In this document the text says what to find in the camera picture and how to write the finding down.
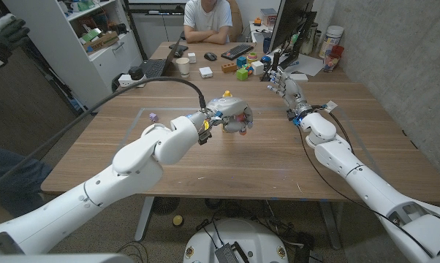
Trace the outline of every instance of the person's leg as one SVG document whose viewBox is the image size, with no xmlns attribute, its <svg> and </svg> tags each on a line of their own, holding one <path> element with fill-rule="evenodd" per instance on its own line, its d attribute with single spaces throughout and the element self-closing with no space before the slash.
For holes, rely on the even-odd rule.
<svg viewBox="0 0 440 263">
<path fill-rule="evenodd" d="M 25 157 L 0 148 L 0 177 Z M 13 216 L 28 213 L 44 202 L 38 193 L 52 168 L 35 159 L 28 161 L 12 177 L 0 184 L 0 203 Z"/>
</svg>

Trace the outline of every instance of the wall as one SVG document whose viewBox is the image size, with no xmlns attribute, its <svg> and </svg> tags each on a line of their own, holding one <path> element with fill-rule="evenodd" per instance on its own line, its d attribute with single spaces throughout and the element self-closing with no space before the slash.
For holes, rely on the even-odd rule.
<svg viewBox="0 0 440 263">
<path fill-rule="evenodd" d="M 342 0 L 330 23 L 345 28 L 345 73 L 440 171 L 440 1 Z"/>
</svg>

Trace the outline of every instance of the desk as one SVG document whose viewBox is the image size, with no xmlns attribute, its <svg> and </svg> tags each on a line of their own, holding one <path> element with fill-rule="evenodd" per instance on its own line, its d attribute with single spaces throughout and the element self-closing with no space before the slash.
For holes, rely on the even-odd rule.
<svg viewBox="0 0 440 263">
<path fill-rule="evenodd" d="M 163 42 L 152 58 L 166 58 L 171 44 Z M 187 80 L 201 89 L 207 101 L 221 96 L 225 90 L 246 100 L 254 113 L 254 128 L 249 129 L 246 136 L 240 136 L 223 133 L 221 128 L 215 127 L 207 144 L 193 146 L 179 163 L 164 166 L 163 178 L 144 194 L 345 201 L 309 164 L 300 142 L 295 140 L 299 139 L 299 133 L 287 120 L 282 99 L 266 89 L 269 83 L 259 82 L 259 76 L 239 81 L 234 73 L 221 71 L 221 65 L 230 61 L 220 55 L 236 45 L 188 44 L 184 56 L 196 53 L 197 63 L 191 64 Z M 255 48 L 259 57 L 261 49 L 262 45 Z M 205 60 L 203 54 L 206 52 L 215 53 L 218 60 Z M 200 77 L 198 69 L 204 66 L 212 69 L 212 78 Z M 175 70 L 168 75 L 180 77 Z M 310 103 L 324 104 L 332 99 L 346 113 L 349 121 L 342 124 L 361 161 L 374 168 L 365 154 L 366 149 L 384 179 L 394 188 L 424 202 L 440 203 L 439 173 L 403 135 L 364 85 L 350 83 L 339 68 L 331 73 L 320 72 L 300 85 Z M 143 129 L 152 124 L 148 118 L 150 113 L 156 113 L 159 122 L 169 126 L 170 120 L 192 113 L 198 107 L 197 94 L 180 83 L 149 83 L 114 98 L 102 107 L 50 173 L 42 190 L 62 193 L 102 171 L 121 146 L 136 140 Z M 350 124 L 365 148 L 350 132 Z M 348 197 L 358 199 L 344 179 L 321 166 L 313 154 L 311 158 L 329 183 Z"/>
<path fill-rule="evenodd" d="M 256 37 L 255 34 L 260 34 L 260 33 L 256 32 L 256 30 L 258 30 L 258 31 L 266 30 L 266 31 L 272 32 L 273 31 L 273 26 L 265 26 L 264 24 L 261 24 L 260 26 L 255 26 L 254 25 L 254 21 L 252 21 L 252 20 L 249 21 L 249 32 L 248 32 L 248 34 L 251 35 L 251 36 L 249 36 L 249 37 L 251 37 L 251 42 L 263 42 L 264 41 L 264 37 L 262 37 L 262 35 L 259 36 L 259 37 Z"/>
</svg>

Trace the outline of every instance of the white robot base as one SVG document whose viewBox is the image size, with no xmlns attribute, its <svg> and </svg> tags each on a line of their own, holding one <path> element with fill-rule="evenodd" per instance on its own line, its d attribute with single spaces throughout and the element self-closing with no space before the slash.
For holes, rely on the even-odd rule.
<svg viewBox="0 0 440 263">
<path fill-rule="evenodd" d="M 205 231 L 212 236 L 212 239 L 205 233 L 204 229 L 198 231 L 191 237 L 183 255 L 183 263 L 192 262 L 219 262 L 215 255 L 215 245 L 222 247 L 220 239 L 224 244 L 232 245 L 237 242 L 248 257 L 249 262 L 288 262 L 285 246 L 275 233 L 261 224 L 242 218 L 228 218 L 215 222 L 218 234 L 213 226 L 209 224 Z M 239 262 L 242 262 L 238 251 L 233 252 Z"/>
</svg>

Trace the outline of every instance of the white box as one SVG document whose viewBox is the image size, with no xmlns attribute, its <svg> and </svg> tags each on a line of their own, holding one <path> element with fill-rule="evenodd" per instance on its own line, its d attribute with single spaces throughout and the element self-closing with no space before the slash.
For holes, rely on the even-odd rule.
<svg viewBox="0 0 440 263">
<path fill-rule="evenodd" d="M 290 74 L 290 78 L 296 82 L 308 82 L 306 74 Z"/>
<path fill-rule="evenodd" d="M 200 71 L 200 76 L 203 78 L 213 77 L 212 69 L 210 69 L 210 67 L 208 66 L 205 68 L 200 68 L 199 71 Z"/>
<path fill-rule="evenodd" d="M 251 63 L 253 74 L 254 75 L 262 75 L 264 74 L 264 64 L 261 61 L 255 61 Z"/>
<path fill-rule="evenodd" d="M 196 63 L 196 53 L 188 53 L 189 63 Z"/>
</svg>

